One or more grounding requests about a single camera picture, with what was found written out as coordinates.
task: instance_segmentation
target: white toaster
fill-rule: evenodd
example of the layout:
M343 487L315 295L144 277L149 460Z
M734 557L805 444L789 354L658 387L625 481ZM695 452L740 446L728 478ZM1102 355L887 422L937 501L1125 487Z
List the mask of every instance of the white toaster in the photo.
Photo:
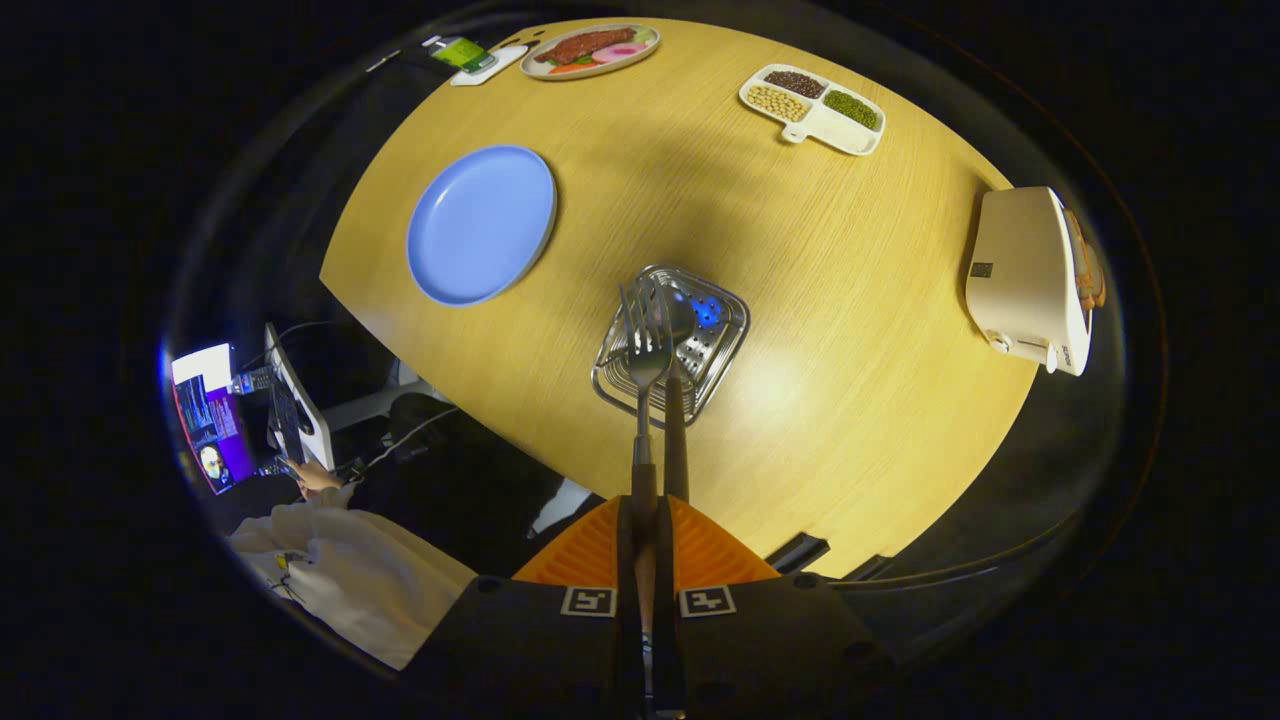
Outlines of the white toaster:
M991 347L1079 375L1105 300L1097 258L1052 190L983 196L965 301Z

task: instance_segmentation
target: white divided tray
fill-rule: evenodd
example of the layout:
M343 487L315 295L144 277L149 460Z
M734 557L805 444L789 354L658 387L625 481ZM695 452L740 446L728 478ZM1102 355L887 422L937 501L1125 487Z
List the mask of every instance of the white divided tray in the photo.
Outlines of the white divided tray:
M818 97L805 97L804 95L764 81L764 77L769 73L787 70L809 76L818 81L822 86L822 94L818 95ZM774 115L764 108L748 102L746 91L758 85L771 90L782 91L788 97L799 100L806 108L804 117L800 118L799 122L792 123L781 115ZM854 99L865 102L868 108L876 111L876 127L867 128L867 126L858 123L852 118L823 105L822 100L832 90L846 92L852 95ZM884 111L881 110L878 105L852 90L849 90L847 87L836 85L822 76L817 76L809 70L801 70L800 68L792 65L782 65L777 63L764 65L742 83L742 87L737 91L737 96L744 104L746 104L748 108L781 122L782 138L788 142L804 142L806 137L813 136L842 152L849 152L850 155L870 155L872 151L876 150L876 146L879 145L881 137L884 136Z

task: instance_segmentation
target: keyboard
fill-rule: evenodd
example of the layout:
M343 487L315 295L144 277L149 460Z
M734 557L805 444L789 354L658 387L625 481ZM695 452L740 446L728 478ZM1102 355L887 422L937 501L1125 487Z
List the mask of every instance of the keyboard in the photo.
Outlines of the keyboard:
M275 416L280 434L284 436L284 454L289 456L289 460L301 465L306 459L302 455L302 438L298 437L301 432L298 406L289 386L275 377L271 378L271 414Z

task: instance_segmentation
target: white sweater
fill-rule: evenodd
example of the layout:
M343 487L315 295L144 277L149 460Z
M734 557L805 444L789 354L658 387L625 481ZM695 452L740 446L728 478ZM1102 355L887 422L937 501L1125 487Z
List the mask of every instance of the white sweater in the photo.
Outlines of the white sweater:
M355 484L244 520L229 541L271 592L401 670L476 574L380 515L347 510Z

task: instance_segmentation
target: steak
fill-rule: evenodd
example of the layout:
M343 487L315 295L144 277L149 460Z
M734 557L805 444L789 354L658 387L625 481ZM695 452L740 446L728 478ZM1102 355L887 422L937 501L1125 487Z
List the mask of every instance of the steak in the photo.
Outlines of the steak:
M534 60L539 63L545 63L547 60L556 60L557 64L567 65L573 60L577 60L582 55L590 55L602 47L608 47L609 45L616 45L618 42L627 42L636 36L635 28L625 27L621 29L598 29L595 32L584 32L582 35L575 35L573 37L566 37L556 44L541 55L534 56Z

